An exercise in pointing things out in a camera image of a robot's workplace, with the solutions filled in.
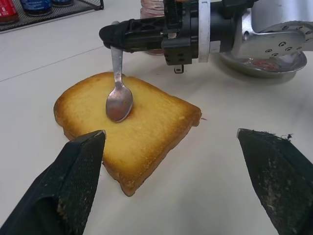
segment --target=toasted bread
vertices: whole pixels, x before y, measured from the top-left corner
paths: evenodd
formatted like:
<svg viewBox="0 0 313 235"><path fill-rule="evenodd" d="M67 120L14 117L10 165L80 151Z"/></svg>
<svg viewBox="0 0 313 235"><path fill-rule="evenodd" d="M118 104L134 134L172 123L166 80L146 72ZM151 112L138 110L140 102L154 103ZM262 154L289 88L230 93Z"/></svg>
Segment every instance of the toasted bread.
<svg viewBox="0 0 313 235"><path fill-rule="evenodd" d="M127 196L132 196L166 154L198 126L201 110L134 77L123 77L133 93L127 119L114 123L105 111L113 73L89 77L65 91L54 105L55 119L70 140L106 130L103 164Z"/></svg>

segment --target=metal spoon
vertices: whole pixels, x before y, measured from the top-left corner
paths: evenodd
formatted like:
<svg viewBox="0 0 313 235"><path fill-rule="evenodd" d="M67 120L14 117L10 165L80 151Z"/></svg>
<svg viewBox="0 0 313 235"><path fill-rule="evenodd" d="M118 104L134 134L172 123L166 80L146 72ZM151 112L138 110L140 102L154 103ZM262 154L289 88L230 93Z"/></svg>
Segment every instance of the metal spoon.
<svg viewBox="0 0 313 235"><path fill-rule="evenodd" d="M112 121L121 122L127 118L133 107L133 95L122 81L123 51L111 47L111 54L115 88L107 98L106 113Z"/></svg>

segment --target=metal bowl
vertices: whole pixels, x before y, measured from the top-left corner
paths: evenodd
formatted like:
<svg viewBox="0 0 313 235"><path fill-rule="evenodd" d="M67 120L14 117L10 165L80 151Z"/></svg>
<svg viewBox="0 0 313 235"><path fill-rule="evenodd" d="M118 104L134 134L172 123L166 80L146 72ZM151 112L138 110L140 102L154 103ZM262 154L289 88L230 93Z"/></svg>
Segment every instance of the metal bowl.
<svg viewBox="0 0 313 235"><path fill-rule="evenodd" d="M221 53L221 57L229 67L255 77L280 77L299 71L307 64L307 57L303 52L269 59L238 59L230 52Z"/></svg>

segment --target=white tabletop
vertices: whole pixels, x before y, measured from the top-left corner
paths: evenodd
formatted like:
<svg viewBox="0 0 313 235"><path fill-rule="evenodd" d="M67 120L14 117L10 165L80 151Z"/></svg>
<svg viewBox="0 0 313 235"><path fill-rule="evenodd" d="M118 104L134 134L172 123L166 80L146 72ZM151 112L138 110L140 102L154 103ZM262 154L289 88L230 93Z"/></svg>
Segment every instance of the white tabletop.
<svg viewBox="0 0 313 235"><path fill-rule="evenodd" d="M0 35L0 225L67 142L53 116L64 90L112 69L98 31L137 18L139 0L106 2L106 10ZM164 57L125 53L124 73L202 109L197 128L173 149L131 198L101 169L86 235L276 235L257 198L238 128L294 134L313 162L313 53L289 82L250 78L217 56L174 74Z"/></svg>

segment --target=jar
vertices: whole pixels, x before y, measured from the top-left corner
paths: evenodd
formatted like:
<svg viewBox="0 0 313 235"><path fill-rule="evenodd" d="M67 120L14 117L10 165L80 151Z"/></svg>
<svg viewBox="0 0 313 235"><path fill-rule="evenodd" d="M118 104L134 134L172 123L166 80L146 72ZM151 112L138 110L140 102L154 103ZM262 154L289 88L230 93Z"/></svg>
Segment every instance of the jar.
<svg viewBox="0 0 313 235"><path fill-rule="evenodd" d="M74 0L52 0L52 5L56 7L67 7L73 4Z"/></svg>
<svg viewBox="0 0 313 235"><path fill-rule="evenodd" d="M10 24L19 20L12 0L0 0L0 24Z"/></svg>
<svg viewBox="0 0 313 235"><path fill-rule="evenodd" d="M20 0L23 10L29 16L45 16L52 12L51 0Z"/></svg>
<svg viewBox="0 0 313 235"><path fill-rule="evenodd" d="M163 0L141 0L141 6L141 19L164 16ZM163 51L161 49L150 50L147 51L147 53L152 55L162 55Z"/></svg>

